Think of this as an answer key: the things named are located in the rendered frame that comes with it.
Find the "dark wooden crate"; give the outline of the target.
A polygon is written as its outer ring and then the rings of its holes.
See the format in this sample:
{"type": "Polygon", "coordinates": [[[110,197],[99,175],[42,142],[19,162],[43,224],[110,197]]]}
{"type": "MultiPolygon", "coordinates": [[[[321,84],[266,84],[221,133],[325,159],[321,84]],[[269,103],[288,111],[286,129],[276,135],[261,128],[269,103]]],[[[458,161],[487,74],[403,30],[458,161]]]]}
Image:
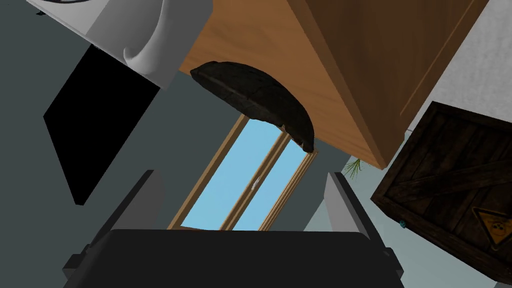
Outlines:
{"type": "Polygon", "coordinates": [[[512,123],[431,102],[371,201],[512,286],[512,123]]]}

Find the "brown wooden table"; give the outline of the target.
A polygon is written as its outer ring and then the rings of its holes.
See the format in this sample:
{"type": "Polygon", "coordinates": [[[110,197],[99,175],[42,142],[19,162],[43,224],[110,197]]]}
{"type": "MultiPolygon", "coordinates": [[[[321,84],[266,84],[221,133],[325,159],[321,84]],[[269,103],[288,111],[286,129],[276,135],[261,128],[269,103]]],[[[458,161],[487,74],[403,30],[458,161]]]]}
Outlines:
{"type": "Polygon", "coordinates": [[[213,0],[180,70],[262,70],[301,102],[318,139],[384,169],[488,2],[213,0]]]}

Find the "wooden framed window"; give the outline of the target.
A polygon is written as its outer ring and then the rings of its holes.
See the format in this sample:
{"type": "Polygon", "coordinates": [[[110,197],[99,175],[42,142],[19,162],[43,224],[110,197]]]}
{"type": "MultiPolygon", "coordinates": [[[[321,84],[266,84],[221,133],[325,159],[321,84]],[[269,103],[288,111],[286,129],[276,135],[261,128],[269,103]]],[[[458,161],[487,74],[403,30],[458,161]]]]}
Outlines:
{"type": "Polygon", "coordinates": [[[316,156],[240,115],[168,228],[269,231],[316,156]]]}

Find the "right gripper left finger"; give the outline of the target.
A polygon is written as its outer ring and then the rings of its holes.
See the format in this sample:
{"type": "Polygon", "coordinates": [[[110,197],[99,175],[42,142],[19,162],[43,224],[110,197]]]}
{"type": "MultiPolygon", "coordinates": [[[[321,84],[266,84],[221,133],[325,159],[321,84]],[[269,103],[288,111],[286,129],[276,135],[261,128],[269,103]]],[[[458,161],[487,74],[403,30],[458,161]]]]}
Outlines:
{"type": "Polygon", "coordinates": [[[165,188],[161,173],[147,170],[114,209],[88,247],[92,248],[114,229],[151,229],[164,198],[165,188]]]}

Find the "white appliance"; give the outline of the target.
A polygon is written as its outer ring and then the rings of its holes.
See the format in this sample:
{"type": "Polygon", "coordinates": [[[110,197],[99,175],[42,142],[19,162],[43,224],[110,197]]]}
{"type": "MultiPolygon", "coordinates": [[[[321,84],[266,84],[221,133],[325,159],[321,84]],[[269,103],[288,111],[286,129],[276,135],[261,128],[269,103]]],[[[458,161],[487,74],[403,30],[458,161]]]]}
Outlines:
{"type": "Polygon", "coordinates": [[[210,18],[213,0],[26,0],[166,89],[210,18]]]}

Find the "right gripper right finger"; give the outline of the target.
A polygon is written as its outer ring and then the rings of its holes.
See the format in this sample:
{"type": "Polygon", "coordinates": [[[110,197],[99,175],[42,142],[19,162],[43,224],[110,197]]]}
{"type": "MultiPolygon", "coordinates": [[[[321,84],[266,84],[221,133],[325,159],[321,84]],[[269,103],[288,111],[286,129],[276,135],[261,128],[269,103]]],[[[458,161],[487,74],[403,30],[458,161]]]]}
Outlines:
{"type": "Polygon", "coordinates": [[[327,174],[324,203],[334,232],[358,232],[370,241],[383,240],[347,179],[340,172],[327,174]]]}

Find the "dark round bread loaf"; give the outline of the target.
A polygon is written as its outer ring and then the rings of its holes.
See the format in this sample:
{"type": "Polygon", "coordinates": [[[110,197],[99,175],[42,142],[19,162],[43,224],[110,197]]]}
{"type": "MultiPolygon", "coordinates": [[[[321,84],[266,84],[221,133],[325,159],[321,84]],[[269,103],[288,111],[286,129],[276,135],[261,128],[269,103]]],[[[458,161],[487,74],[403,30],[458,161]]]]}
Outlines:
{"type": "Polygon", "coordinates": [[[244,116],[282,128],[304,152],[314,151],[314,127],[306,109],[269,74],[242,63],[210,61],[190,75],[244,116]]]}

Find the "black flat screen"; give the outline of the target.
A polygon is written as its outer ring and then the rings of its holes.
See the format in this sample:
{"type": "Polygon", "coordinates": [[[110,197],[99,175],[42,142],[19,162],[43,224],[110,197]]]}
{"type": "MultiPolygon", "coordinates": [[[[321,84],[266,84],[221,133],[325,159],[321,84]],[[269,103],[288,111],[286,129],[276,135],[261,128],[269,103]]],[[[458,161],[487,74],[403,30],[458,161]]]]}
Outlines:
{"type": "Polygon", "coordinates": [[[91,45],[43,119],[76,205],[84,205],[159,87],[91,45]]]}

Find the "green plant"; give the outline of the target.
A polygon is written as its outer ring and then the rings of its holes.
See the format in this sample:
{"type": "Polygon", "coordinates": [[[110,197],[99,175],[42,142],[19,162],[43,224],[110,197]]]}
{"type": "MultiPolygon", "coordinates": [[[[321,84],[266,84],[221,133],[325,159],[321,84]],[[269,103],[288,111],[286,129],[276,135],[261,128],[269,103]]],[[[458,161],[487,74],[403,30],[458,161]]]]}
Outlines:
{"type": "Polygon", "coordinates": [[[357,176],[361,170],[361,160],[357,158],[356,160],[347,162],[343,168],[343,174],[344,176],[348,176],[349,179],[354,180],[357,179],[357,176]]]}

